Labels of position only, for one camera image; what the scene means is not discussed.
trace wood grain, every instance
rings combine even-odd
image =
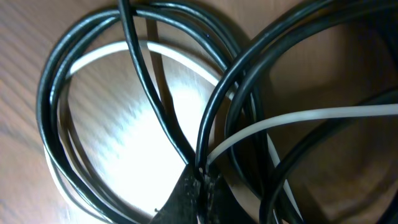
[[[300,0],[203,0],[248,39]],[[53,184],[35,122],[40,71],[58,38],[76,20],[110,0],[0,0],[0,223],[93,223],[69,207]],[[147,23],[136,18],[140,37]],[[157,23],[162,42],[211,61],[188,35]],[[119,24],[92,49],[123,39]],[[241,42],[247,43],[242,35]],[[177,119],[192,146],[213,87],[188,68],[161,57],[144,57],[161,94],[167,84]],[[154,69],[163,67],[164,78]],[[286,52],[262,80],[266,116],[348,106],[396,86],[392,62],[377,34],[360,24],[323,31]],[[128,52],[102,58],[73,78],[69,96],[79,138],[100,176],[124,200],[149,215],[171,193],[183,163],[168,142],[139,84]],[[228,109],[218,116],[222,124]],[[320,121],[271,129],[281,157]],[[359,119],[311,153],[289,178],[309,223],[374,223],[397,182],[398,119]],[[211,144],[219,142],[217,126]],[[238,200],[258,218],[258,200],[223,168]]]

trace wooden table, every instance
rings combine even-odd
[[[300,0],[203,0],[235,23],[248,38]],[[57,192],[47,168],[35,122],[40,71],[58,38],[85,14],[110,0],[0,1],[0,223],[93,223]],[[152,27],[134,19],[140,37]],[[210,62],[188,35],[157,23],[161,42]],[[120,24],[92,49],[122,40]],[[242,35],[241,41],[247,43]],[[213,87],[172,59],[152,57],[147,66],[162,95],[172,95],[178,121],[194,146]],[[162,68],[164,76],[152,64]],[[334,27],[302,41],[275,64],[261,83],[266,116],[354,105],[398,84],[393,64],[377,34],[360,24]],[[160,209],[183,162],[165,137],[136,77],[128,52],[102,58],[78,72],[69,95],[80,141],[100,176],[124,200],[149,215]],[[222,140],[222,107],[211,143]],[[310,130],[311,121],[269,130],[280,157]],[[398,188],[398,119],[360,119],[318,146],[289,178],[308,223],[374,223]],[[226,176],[243,207],[258,219],[259,201],[233,175]]]

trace tabletop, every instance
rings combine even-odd
[[[246,45],[301,0],[201,0],[197,3],[240,33]],[[60,36],[111,0],[0,0],[0,223],[95,223],[68,205],[47,167],[35,118],[35,95],[44,63]],[[158,39],[188,52],[220,73],[187,34],[161,22],[134,18],[140,39]],[[123,40],[120,24],[90,47]],[[143,50],[162,101],[174,109],[192,146],[214,88],[187,67]],[[362,24],[316,34],[276,62],[259,86],[266,117],[350,106],[398,84],[387,50]],[[184,164],[163,133],[136,76],[128,52],[112,54],[80,70],[68,96],[81,144],[99,175],[121,198],[153,216],[170,195]],[[210,144],[223,140],[225,99]],[[269,130],[279,156],[321,121]],[[398,189],[398,118],[359,119],[319,145],[289,177],[308,223],[375,223]],[[258,220],[258,199],[220,162],[237,200]]]

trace black cord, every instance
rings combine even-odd
[[[298,26],[282,35],[298,22],[320,9],[329,7],[332,3],[336,4],[333,5],[334,10],[329,14]],[[201,183],[199,194],[201,198],[198,201],[205,202],[198,203],[198,206],[201,206],[198,210],[207,211],[209,206],[206,199],[209,192],[203,186],[209,184],[206,183],[207,175],[209,175],[206,170],[208,140],[211,125],[227,91],[234,84],[238,88],[226,120],[226,138],[236,131],[236,124],[242,108],[250,123],[255,123],[265,118],[261,104],[262,100],[259,90],[256,87],[256,80],[261,76],[263,71],[270,69],[272,64],[286,50],[321,30],[365,16],[370,21],[376,21],[372,25],[380,33],[397,66],[398,35],[395,31],[389,31],[389,29],[397,27],[396,18],[391,16],[397,6],[398,2],[391,0],[353,0],[348,3],[344,0],[306,1],[286,12],[278,20],[266,27],[251,41],[249,47],[241,50],[241,46],[227,28],[228,26],[218,20],[216,16],[192,3],[164,1],[147,2],[145,5],[131,6],[127,0],[119,0],[119,10],[107,9],[86,16],[69,29],[52,50],[42,72],[42,78],[40,79],[37,91],[36,113],[40,135],[55,165],[71,183],[72,187],[76,189],[78,194],[97,212],[116,223],[144,222],[133,211],[120,211],[115,208],[109,208],[101,197],[98,197],[85,185],[68,162],[58,136],[57,128],[58,99],[65,85],[65,77],[70,66],[102,31],[121,19],[137,75],[165,134],[186,164],[195,163],[194,173],[199,183]],[[182,12],[191,18],[192,21],[205,25],[214,33],[214,38],[218,39],[223,46],[217,46],[215,41],[195,25],[195,23],[180,17],[178,14],[174,14],[174,11]],[[384,13],[385,17],[379,20],[374,19],[373,14],[379,12]],[[202,117],[196,155],[180,127],[172,124],[171,119],[166,114],[157,96],[144,59],[142,58],[132,16],[164,22],[186,32],[206,50],[224,72],[224,76],[211,94]],[[223,47],[227,49],[230,57],[227,57],[223,53],[221,50]],[[259,58],[256,58],[264,48],[266,48],[266,51]],[[254,59],[257,59],[255,64],[250,65],[250,62]],[[395,102],[398,99],[397,92],[396,89],[388,91],[367,103],[380,104]],[[275,214],[278,215],[277,219],[279,220],[283,218],[290,223],[303,223],[290,201],[287,200],[285,193],[280,193],[284,180],[316,144],[337,132],[341,127],[348,125],[352,120],[351,118],[332,119],[319,126],[292,149],[288,156],[273,171],[271,177],[268,176],[266,170],[266,167],[268,167],[266,132],[257,133],[252,140],[256,149],[256,158],[261,176],[260,180],[254,178],[251,171],[240,161],[236,151],[231,148],[231,162],[238,175],[262,199],[260,209],[261,223],[270,223],[273,209],[275,209]],[[396,219],[398,211],[397,198],[398,195],[395,196],[390,207],[378,223],[390,224]]]

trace cable bundle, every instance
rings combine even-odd
[[[67,143],[68,135],[66,131],[62,131],[63,124],[59,124],[58,127],[57,108],[58,103],[60,106],[63,105],[61,102],[65,101],[65,96],[67,96],[67,91],[62,94],[62,90],[67,86],[68,76],[96,58],[128,47],[142,87],[165,134],[183,161],[186,164],[195,165],[195,178],[200,183],[198,186],[200,191],[198,202],[200,203],[197,203],[200,221],[212,223],[208,217],[207,195],[209,191],[206,187],[209,184],[207,180],[210,175],[208,172],[210,164],[222,152],[230,149],[229,158],[233,167],[240,178],[261,199],[260,222],[280,223],[281,219],[284,219],[289,223],[304,223],[290,196],[289,187],[285,184],[288,175],[316,144],[350,124],[353,118],[397,115],[398,89],[394,88],[380,93],[363,101],[359,106],[302,111],[264,119],[261,97],[258,93],[258,88],[262,87],[256,86],[256,82],[284,52],[301,40],[329,27],[357,20],[365,21],[377,29],[388,46],[394,62],[398,65],[397,23],[394,14],[397,7],[398,2],[391,0],[306,1],[267,26],[250,42],[248,47],[241,49],[234,36],[222,22],[194,4],[162,1],[131,6],[128,1],[119,0],[118,9],[96,12],[78,21],[58,41],[44,67],[37,92],[37,123],[50,166],[56,167],[87,204],[99,213],[96,218],[108,223],[147,223],[149,221],[123,204],[112,192],[106,190],[105,184],[96,177],[93,169],[90,169],[90,165],[81,164],[77,156],[74,155],[72,145]],[[327,9],[328,13],[308,22],[302,22],[321,9]],[[174,13],[176,11],[185,14],[192,21]],[[215,75],[201,69],[189,58],[184,58],[182,54],[169,49],[168,57],[182,62],[211,83],[216,84],[201,120],[196,154],[179,126],[177,128],[174,126],[170,115],[165,112],[162,102],[157,96],[141,53],[142,47],[146,45],[150,50],[150,44],[156,45],[156,43],[141,42],[140,45],[132,22],[133,16],[164,22],[186,32],[207,51],[223,71],[222,78],[216,84]],[[94,56],[91,54],[91,58],[84,56],[78,60],[91,42],[118,20],[121,20],[123,24],[126,43],[118,45],[119,48],[114,45],[110,48],[113,50],[108,48],[102,53],[97,51]],[[210,29],[214,33],[214,37],[208,38],[208,34],[203,32],[196,23]],[[222,45],[217,45],[212,41],[213,39],[218,39]],[[222,49],[226,49],[229,55],[226,55]],[[167,52],[167,47],[157,52],[163,54]],[[208,155],[211,125],[225,96],[230,97],[232,101],[226,119],[226,140]],[[242,111],[253,124],[236,132],[236,124]],[[61,116],[68,118],[69,114],[61,114],[60,118]],[[315,128],[280,163],[277,161],[272,141],[263,130],[281,124],[326,118],[333,119]],[[260,180],[253,179],[253,175],[250,174],[247,167],[242,165],[233,148],[235,143],[252,134],[254,134],[252,140],[256,150]],[[267,172],[268,152],[271,153],[271,158],[277,165],[271,175],[268,175]],[[84,156],[83,152],[78,153],[80,157]],[[57,171],[54,172],[54,176],[59,179],[59,175],[57,175]],[[378,223],[398,222],[397,206],[398,194]]]

